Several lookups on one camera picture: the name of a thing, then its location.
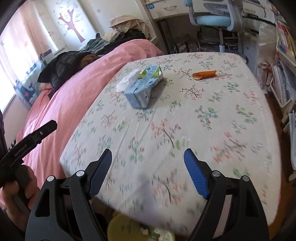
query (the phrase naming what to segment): blue tissue box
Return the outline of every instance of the blue tissue box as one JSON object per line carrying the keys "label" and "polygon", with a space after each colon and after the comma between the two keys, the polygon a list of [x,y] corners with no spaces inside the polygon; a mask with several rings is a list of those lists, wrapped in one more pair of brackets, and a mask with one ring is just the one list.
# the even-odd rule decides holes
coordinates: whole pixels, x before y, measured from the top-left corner
{"label": "blue tissue box", "polygon": [[159,65],[147,66],[138,80],[124,93],[130,105],[135,109],[147,108],[151,90],[162,77],[163,73]]}

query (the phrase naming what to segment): orange object on table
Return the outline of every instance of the orange object on table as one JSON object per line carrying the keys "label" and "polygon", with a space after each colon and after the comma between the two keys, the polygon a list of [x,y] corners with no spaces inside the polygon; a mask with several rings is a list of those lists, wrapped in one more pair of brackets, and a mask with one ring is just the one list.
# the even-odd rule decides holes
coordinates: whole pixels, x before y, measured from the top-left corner
{"label": "orange object on table", "polygon": [[213,70],[213,71],[204,71],[204,72],[193,73],[192,77],[195,80],[203,80],[206,78],[215,77],[216,72],[217,72],[216,70]]}

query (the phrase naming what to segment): white tissue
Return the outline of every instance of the white tissue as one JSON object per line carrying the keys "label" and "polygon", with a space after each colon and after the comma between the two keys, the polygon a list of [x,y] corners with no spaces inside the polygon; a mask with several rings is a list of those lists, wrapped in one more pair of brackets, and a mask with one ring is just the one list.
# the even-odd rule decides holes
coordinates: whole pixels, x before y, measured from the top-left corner
{"label": "white tissue", "polygon": [[129,75],[125,76],[116,86],[117,92],[125,92],[128,90],[133,83],[137,81],[139,78],[141,70],[135,69],[133,72],[131,72]]}

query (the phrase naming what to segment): white tablecloth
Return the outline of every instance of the white tablecloth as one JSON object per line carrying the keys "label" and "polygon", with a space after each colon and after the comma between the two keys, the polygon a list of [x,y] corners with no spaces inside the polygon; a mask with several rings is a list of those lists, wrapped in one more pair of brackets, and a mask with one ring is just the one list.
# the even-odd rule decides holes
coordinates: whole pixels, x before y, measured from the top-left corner
{"label": "white tablecloth", "polygon": [[[117,83],[136,67],[156,64],[165,81],[152,91],[147,109],[132,109],[115,91]],[[218,77],[191,77],[206,70],[217,70]],[[248,175],[268,224],[277,213],[281,162],[273,116],[235,54],[184,53],[128,63],[88,110],[60,162],[72,175],[106,148],[113,160],[98,198],[142,223],[178,234],[193,230],[205,200],[184,165],[187,148],[227,177]]]}

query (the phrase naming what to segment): pink blanket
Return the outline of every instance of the pink blanket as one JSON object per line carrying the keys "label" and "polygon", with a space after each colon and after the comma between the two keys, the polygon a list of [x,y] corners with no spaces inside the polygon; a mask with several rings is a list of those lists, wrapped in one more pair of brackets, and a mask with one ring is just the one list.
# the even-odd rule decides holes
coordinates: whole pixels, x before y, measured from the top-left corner
{"label": "pink blanket", "polygon": [[132,40],[74,75],[51,100],[47,96],[50,89],[42,91],[29,112],[24,129],[17,136],[19,142],[50,120],[58,124],[57,130],[24,158],[25,165],[33,169],[40,188],[50,175],[65,177],[59,163],[61,154],[87,110],[114,75],[128,62],[160,55],[162,52],[150,41]]}

